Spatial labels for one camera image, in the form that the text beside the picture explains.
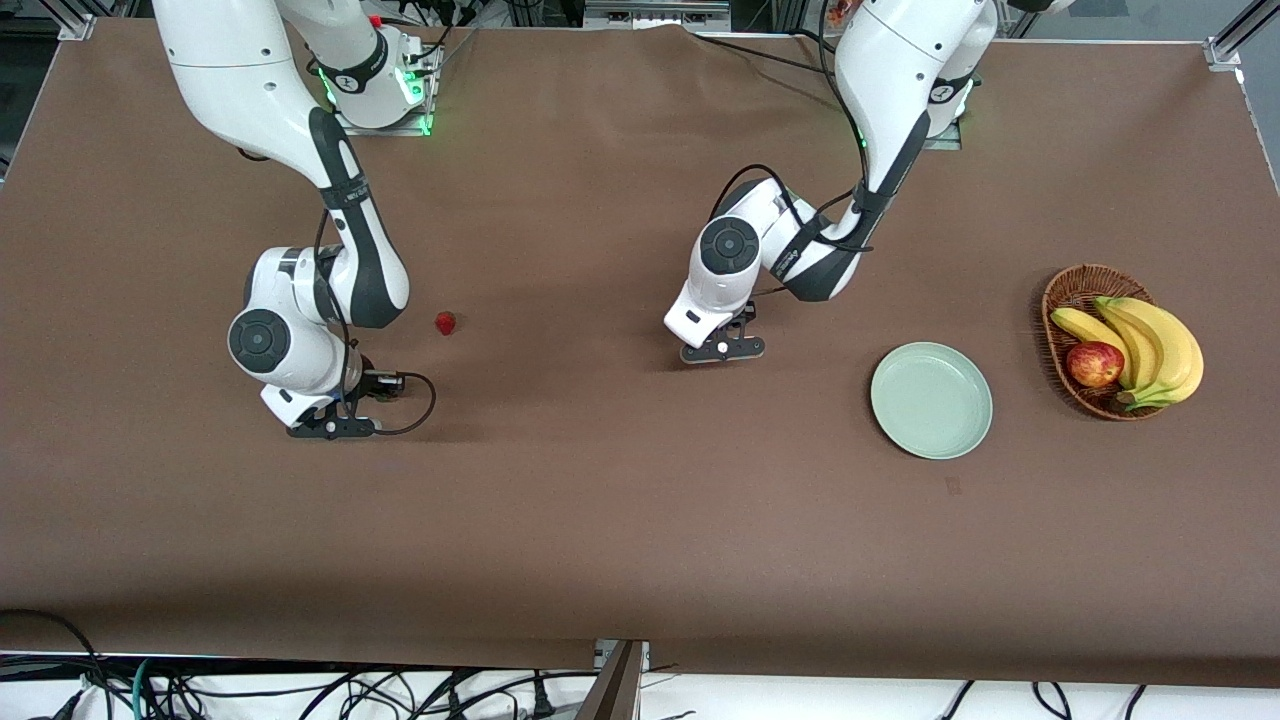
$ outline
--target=banana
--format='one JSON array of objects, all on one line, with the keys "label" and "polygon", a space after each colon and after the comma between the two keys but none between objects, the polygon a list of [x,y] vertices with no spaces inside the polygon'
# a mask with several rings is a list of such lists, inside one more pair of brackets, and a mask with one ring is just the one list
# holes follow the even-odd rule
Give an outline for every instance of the banana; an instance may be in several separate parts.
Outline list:
[{"label": "banana", "polygon": [[[1121,328],[1128,325],[1132,334],[1148,341],[1156,350],[1153,379],[1144,383],[1144,377],[1138,378],[1133,391],[1121,398],[1129,402],[1129,409],[1179,402],[1199,387],[1204,359],[1196,337],[1178,318],[1134,297],[1100,297],[1097,305],[1120,337],[1126,338]],[[1138,361],[1139,374],[1148,370],[1143,360]]]},{"label": "banana", "polygon": [[1108,314],[1106,304],[1110,300],[1112,299],[1097,297],[1093,306],[1102,313],[1102,316],[1111,324],[1111,329],[1120,336],[1121,342],[1128,348],[1125,369],[1120,372],[1120,387],[1129,391],[1151,387],[1156,382],[1156,370],[1160,369],[1160,354],[1156,345],[1132,323]]},{"label": "banana", "polygon": [[1053,320],[1055,325],[1062,328],[1080,342],[1105,342],[1119,350],[1124,355],[1124,369],[1120,370],[1120,387],[1126,389],[1133,387],[1133,383],[1125,383],[1126,377],[1133,377],[1129,347],[1111,328],[1103,325],[1093,315],[1082,313],[1075,307],[1059,307],[1050,314],[1050,319]]}]

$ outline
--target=yellow banana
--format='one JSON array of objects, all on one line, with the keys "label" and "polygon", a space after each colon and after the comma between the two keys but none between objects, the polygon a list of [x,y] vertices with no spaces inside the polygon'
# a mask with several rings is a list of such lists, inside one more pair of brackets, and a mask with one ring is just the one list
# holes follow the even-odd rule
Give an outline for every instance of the yellow banana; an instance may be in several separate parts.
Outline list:
[{"label": "yellow banana", "polygon": [[1120,373],[1120,387],[1130,391],[1151,387],[1156,382],[1156,370],[1160,369],[1160,352],[1156,345],[1132,323],[1107,313],[1106,304],[1110,300],[1112,299],[1098,297],[1093,301],[1093,306],[1102,313],[1129,351],[1125,369]]},{"label": "yellow banana", "polygon": [[1115,347],[1124,355],[1124,369],[1120,372],[1120,386],[1124,388],[1130,388],[1133,384],[1125,384],[1125,378],[1133,377],[1132,361],[1129,360],[1129,347],[1125,345],[1120,336],[1111,331],[1111,328],[1103,325],[1100,320],[1093,318],[1087,313],[1082,313],[1075,307],[1059,307],[1050,314],[1050,319],[1053,324],[1062,328],[1070,333],[1075,340],[1080,342],[1105,342],[1111,347]]},{"label": "yellow banana", "polygon": [[[1134,297],[1098,299],[1097,302],[1102,316],[1112,325],[1128,324],[1135,331],[1134,334],[1146,338],[1156,348],[1155,378],[1151,383],[1139,382],[1129,393],[1132,406],[1143,406],[1157,397],[1172,397],[1193,375],[1203,372],[1199,369],[1203,365],[1199,345],[1172,314]],[[1143,369],[1139,361],[1139,370]]]}]

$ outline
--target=light green plate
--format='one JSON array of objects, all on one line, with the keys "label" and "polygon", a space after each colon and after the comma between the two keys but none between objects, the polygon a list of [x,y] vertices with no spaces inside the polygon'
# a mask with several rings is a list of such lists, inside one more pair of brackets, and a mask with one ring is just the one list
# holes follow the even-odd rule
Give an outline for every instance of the light green plate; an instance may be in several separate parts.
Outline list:
[{"label": "light green plate", "polygon": [[904,345],[872,377],[872,410],[902,450],[951,460],[991,429],[991,388],[972,360],[936,342]]}]

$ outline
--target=white robotic arm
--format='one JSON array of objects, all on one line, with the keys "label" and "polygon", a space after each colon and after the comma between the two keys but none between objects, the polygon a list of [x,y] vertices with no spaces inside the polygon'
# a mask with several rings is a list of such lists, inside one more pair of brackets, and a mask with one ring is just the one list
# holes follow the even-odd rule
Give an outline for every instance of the white robotic arm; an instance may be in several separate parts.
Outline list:
[{"label": "white robotic arm", "polygon": [[963,108],[995,27],[993,0],[878,0],[855,12],[836,49],[835,79],[863,135],[865,177],[837,223],[773,178],[744,183],[721,202],[664,319],[686,343],[685,361],[763,352],[759,338],[724,332],[754,316],[750,293],[762,266],[808,302],[849,284],[924,141]]},{"label": "white robotic arm", "polygon": [[[315,4],[289,0],[285,10],[303,36],[330,58],[337,55],[330,46],[344,42],[348,60],[381,53],[381,64],[365,63],[378,72],[355,74],[364,77],[361,90],[385,87],[376,78],[397,61],[387,60],[387,42],[378,40],[384,36],[358,12],[357,0],[320,4],[326,5],[320,19],[303,5]],[[364,374],[360,354],[348,352],[326,324],[388,325],[408,302],[408,275],[346,132],[298,77],[275,3],[155,0],[155,12],[178,88],[196,119],[227,142],[302,173],[320,190],[338,229],[340,247],[264,252],[246,283],[244,310],[228,332],[236,363],[266,383],[262,400],[297,430],[315,420],[315,410],[355,391]],[[365,100],[356,105],[376,106],[367,111],[372,117],[401,111],[406,99]],[[344,357],[353,363],[344,366]],[[372,433],[371,421],[348,420],[352,434]]]}]

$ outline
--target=basket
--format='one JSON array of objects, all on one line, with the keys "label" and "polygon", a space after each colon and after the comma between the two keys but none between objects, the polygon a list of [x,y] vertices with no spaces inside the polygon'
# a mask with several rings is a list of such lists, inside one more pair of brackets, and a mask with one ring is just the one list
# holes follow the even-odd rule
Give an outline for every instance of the basket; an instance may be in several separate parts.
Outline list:
[{"label": "basket", "polygon": [[1047,347],[1043,355],[1053,364],[1053,370],[1061,388],[1088,413],[1107,420],[1144,420],[1164,410],[1162,407],[1139,407],[1132,413],[1124,410],[1124,404],[1116,400],[1120,386],[1111,383],[1105,387],[1083,387],[1071,379],[1066,369],[1066,354],[1079,345],[1070,333],[1059,328],[1050,319],[1050,313],[1059,307],[1075,307],[1102,319],[1093,306],[1093,299],[1137,297],[1155,305],[1151,293],[1138,281],[1106,265],[1075,265],[1053,275],[1041,299],[1041,323],[1044,325]]}]

